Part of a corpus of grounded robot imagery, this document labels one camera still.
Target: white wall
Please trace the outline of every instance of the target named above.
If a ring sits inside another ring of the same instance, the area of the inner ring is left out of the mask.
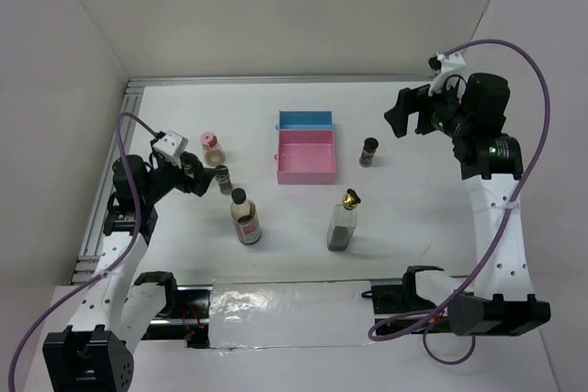
[[[491,0],[475,39],[509,39],[547,77],[552,125],[545,153],[523,191],[526,250],[541,298],[552,307],[542,335],[562,392],[588,385],[588,0]],[[469,66],[505,76],[512,95],[506,130],[530,158],[543,118],[536,77],[507,49],[471,49]]]
[[[131,76],[423,73],[487,0],[81,0]]]
[[[74,268],[125,80],[76,0],[0,0],[2,390],[17,341]]]

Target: pink tray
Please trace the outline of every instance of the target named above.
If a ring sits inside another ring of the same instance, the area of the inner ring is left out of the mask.
[[[278,184],[332,184],[337,176],[332,130],[280,130]]]

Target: glass bottle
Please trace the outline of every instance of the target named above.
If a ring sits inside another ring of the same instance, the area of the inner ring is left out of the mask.
[[[214,168],[214,171],[216,172],[215,177],[217,178],[217,183],[219,183],[220,192],[223,195],[230,194],[232,191],[232,183],[229,167],[226,165],[217,165]]]
[[[245,245],[253,245],[261,238],[259,218],[254,201],[247,199],[242,188],[235,188],[231,192],[231,218],[239,241]]]
[[[361,156],[359,157],[359,164],[362,167],[369,167],[371,165],[378,145],[378,140],[375,138],[366,138],[364,140],[364,148],[362,149]]]
[[[351,241],[357,225],[356,208],[361,202],[357,193],[347,189],[343,204],[334,206],[331,224],[327,232],[327,248],[331,252],[344,252]]]
[[[204,153],[204,162],[210,167],[224,164],[225,156],[221,144],[214,132],[204,132],[200,135],[200,143]]]

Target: white bracket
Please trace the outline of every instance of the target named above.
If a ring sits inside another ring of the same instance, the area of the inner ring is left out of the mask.
[[[167,161],[181,167],[180,155],[184,153],[187,146],[187,139],[175,133],[172,130],[165,132],[165,135],[160,140],[156,141],[153,149],[161,153]]]
[[[165,287],[153,284],[133,285],[122,310],[119,338],[134,353],[153,318],[165,307]]]
[[[103,236],[102,241],[102,255],[94,275],[102,274],[119,258],[129,246],[130,235],[128,232],[114,232],[110,236]],[[147,244],[140,234],[119,267],[87,289],[82,304],[70,319],[69,325],[73,330],[94,330],[96,325],[104,325],[106,330],[112,330],[119,335],[125,298],[129,293],[132,277],[145,253]]]
[[[441,304],[461,285],[459,280],[454,279],[445,271],[438,270],[419,271],[414,275],[414,282],[416,295],[435,303],[435,305]]]
[[[520,200],[507,202],[518,181],[510,174],[494,174],[492,179],[473,176],[465,183],[474,212],[478,262],[488,250],[504,210],[512,208],[498,247],[476,278],[474,295],[490,300],[494,294],[502,294],[504,300],[526,301],[527,295],[535,294],[535,290],[526,265]]]
[[[462,73],[466,68],[466,62],[459,52],[455,52],[450,55],[437,53],[437,59],[441,62],[441,71],[431,82],[429,87],[429,96],[441,92],[445,80],[449,75]]]

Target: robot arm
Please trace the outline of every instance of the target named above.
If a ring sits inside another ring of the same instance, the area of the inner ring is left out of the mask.
[[[418,113],[416,133],[439,130],[453,140],[454,155],[469,192],[476,231],[478,262],[488,250],[510,208],[506,230],[490,261],[478,274],[472,292],[461,293],[447,308],[457,335],[520,335],[549,321],[549,303],[535,299],[527,270],[520,203],[510,202],[523,174],[516,139],[502,132],[510,90],[503,78],[487,73],[470,76],[461,98],[458,88],[445,89],[449,75],[465,63],[459,54],[437,55],[429,64],[439,71],[431,85],[399,92],[385,114],[394,134],[404,137],[408,117]],[[411,267],[403,278],[413,296],[437,306],[460,285],[441,268]]]
[[[104,222],[102,254],[95,275],[102,278],[86,291],[63,332],[50,333],[43,355],[56,392],[125,392],[134,365],[132,353],[156,315],[165,316],[175,303],[171,273],[141,274],[132,278],[147,253],[157,212],[154,205],[174,188],[203,196],[214,177],[198,157],[186,152],[187,140],[168,131],[152,141],[157,166],[147,170],[143,158],[128,156],[140,197],[141,227],[134,246],[120,265],[113,264],[129,245],[135,225],[130,185],[120,160],[113,165],[115,192]]]

